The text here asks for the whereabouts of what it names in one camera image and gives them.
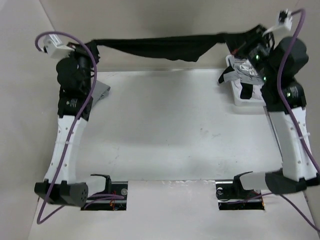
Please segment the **black tank top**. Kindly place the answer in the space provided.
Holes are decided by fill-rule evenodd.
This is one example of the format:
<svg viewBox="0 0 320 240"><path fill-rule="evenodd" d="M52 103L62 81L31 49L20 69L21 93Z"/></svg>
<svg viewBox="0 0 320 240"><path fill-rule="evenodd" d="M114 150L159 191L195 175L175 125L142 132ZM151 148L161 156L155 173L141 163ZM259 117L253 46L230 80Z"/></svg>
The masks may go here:
<svg viewBox="0 0 320 240"><path fill-rule="evenodd" d="M221 32L137 39L94 39L90 45L104 46L127 54L170 61L197 62L217 44L226 44L231 50L241 46L254 30L246 32Z"/></svg>

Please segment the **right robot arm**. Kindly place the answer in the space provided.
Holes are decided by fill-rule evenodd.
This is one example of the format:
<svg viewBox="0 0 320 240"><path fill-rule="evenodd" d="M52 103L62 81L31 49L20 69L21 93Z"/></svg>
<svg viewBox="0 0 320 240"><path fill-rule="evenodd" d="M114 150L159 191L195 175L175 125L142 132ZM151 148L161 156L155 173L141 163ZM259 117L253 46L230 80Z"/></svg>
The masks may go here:
<svg viewBox="0 0 320 240"><path fill-rule="evenodd" d="M306 45L296 36L285 37L275 48L261 26L227 44L236 58L247 59L264 81L261 89L266 111L282 157L279 170L245 172L234 177L232 192L238 198L250 190L292 194L320 184L320 169L309 150L306 97L295 75L309 61Z"/></svg>

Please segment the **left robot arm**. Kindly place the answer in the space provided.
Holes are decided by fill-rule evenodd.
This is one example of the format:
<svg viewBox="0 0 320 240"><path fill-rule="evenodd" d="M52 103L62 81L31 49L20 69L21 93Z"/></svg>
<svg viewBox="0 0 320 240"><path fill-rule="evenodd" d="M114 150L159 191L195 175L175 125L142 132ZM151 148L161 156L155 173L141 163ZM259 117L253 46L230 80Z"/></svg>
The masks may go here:
<svg viewBox="0 0 320 240"><path fill-rule="evenodd" d="M112 195L106 176L91 174L87 180L76 177L80 142L91 110L111 88L100 81L92 82L99 54L91 46L83 48L49 40L43 51L58 60L58 128L49 168L43 181L35 183L34 193L51 205L82 208L94 194L103 200Z"/></svg>

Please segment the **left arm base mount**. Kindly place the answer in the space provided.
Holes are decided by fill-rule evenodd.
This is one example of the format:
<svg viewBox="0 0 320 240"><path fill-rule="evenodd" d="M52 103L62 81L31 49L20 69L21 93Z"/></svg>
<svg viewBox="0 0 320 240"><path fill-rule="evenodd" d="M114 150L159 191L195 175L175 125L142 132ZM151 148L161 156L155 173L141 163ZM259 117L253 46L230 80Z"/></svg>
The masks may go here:
<svg viewBox="0 0 320 240"><path fill-rule="evenodd" d="M127 209L129 183L113 181L105 190L90 196L81 211L125 211Z"/></svg>

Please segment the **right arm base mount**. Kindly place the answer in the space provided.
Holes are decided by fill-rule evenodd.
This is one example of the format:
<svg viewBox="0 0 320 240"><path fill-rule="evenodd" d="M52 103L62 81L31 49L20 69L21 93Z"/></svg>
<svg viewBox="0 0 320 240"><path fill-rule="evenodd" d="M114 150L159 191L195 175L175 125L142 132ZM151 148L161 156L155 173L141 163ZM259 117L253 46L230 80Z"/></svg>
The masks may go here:
<svg viewBox="0 0 320 240"><path fill-rule="evenodd" d="M238 188L232 180L218 180L215 188L221 211L265 210L261 190Z"/></svg>

